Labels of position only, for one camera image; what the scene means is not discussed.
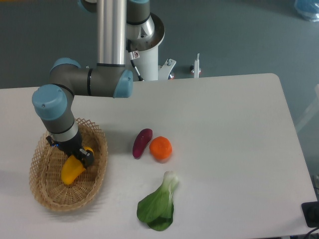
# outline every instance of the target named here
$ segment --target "blue object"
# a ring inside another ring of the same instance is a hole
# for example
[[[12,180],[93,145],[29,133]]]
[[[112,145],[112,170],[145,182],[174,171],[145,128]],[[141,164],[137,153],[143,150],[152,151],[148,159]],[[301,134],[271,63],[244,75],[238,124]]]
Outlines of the blue object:
[[[43,120],[56,120],[66,110],[67,98],[56,85],[41,86],[32,95],[32,103],[37,115]]]
[[[78,68],[81,68],[81,65],[77,61],[72,60],[72,59],[67,58],[67,57],[64,57],[64,58],[57,59],[54,62],[53,67],[50,70],[50,73],[51,73],[51,71],[53,70],[54,67],[62,65],[62,64],[71,64],[71,65],[77,66]]]
[[[133,91],[133,73],[129,70],[124,70],[121,78],[115,88],[113,98],[128,98]]]
[[[296,0],[295,8],[308,21],[319,21],[319,0]]]
[[[150,0],[129,0],[129,1],[134,2],[134,3],[147,3]]]

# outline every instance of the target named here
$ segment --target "blue joint cap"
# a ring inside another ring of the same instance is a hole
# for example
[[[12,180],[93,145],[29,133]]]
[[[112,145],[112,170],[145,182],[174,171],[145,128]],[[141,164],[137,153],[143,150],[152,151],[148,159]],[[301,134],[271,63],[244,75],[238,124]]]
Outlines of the blue joint cap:
[[[129,70],[124,70],[120,80],[115,88],[113,98],[128,98],[133,91],[133,73]]]
[[[68,104],[65,93],[56,85],[41,86],[33,93],[32,103],[43,120],[56,120],[63,115]]]
[[[147,3],[150,0],[129,0],[129,1],[134,2],[134,3]]]
[[[50,70],[50,73],[51,73],[51,71],[53,70],[54,67],[59,66],[59,65],[63,65],[63,64],[71,64],[71,65],[77,66],[78,68],[81,68],[81,65],[77,61],[72,60],[72,59],[67,58],[67,57],[63,57],[63,58],[57,59],[54,62],[53,67]]]

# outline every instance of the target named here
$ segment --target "green leaf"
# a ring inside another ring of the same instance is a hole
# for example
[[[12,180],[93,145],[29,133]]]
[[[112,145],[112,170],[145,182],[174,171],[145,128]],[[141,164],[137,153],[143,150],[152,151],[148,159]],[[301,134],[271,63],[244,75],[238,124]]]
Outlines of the green leaf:
[[[148,223],[148,226],[158,232],[166,230],[173,223],[174,205],[171,205],[170,218],[163,218],[162,216],[156,218],[154,221]]]
[[[169,191],[159,187],[138,203],[137,216],[141,222],[150,223],[158,218],[167,208]]]
[[[161,186],[138,203],[138,219],[156,231],[168,228],[173,222],[173,192],[177,184],[176,173],[166,172]]]

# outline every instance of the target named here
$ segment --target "woven basket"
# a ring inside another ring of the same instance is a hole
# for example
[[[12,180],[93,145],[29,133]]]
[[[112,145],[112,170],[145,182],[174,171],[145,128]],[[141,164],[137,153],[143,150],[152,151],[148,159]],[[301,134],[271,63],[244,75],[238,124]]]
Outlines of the woven basket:
[[[57,147],[51,147],[45,133],[35,150],[30,168],[30,189],[34,198],[53,211],[71,211],[91,202],[99,191],[107,165],[107,142],[105,134],[95,123],[76,120],[83,138],[83,146],[94,151],[94,163],[71,185],[61,180],[61,169],[67,155]]]

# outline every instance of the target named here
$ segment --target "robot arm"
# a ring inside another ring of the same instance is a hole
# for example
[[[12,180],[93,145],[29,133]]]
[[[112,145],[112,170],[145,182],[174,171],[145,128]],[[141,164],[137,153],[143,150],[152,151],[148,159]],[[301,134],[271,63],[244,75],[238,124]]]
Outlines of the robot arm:
[[[129,0],[138,13],[130,19],[140,20],[140,13],[150,15],[149,0]],[[126,0],[98,0],[98,59],[94,69],[81,69],[69,58],[55,62],[50,84],[40,87],[32,96],[35,111],[47,128],[48,141],[68,156],[74,155],[85,168],[93,154],[84,150],[78,125],[71,111],[75,95],[128,98],[132,94],[133,74],[125,69]]]

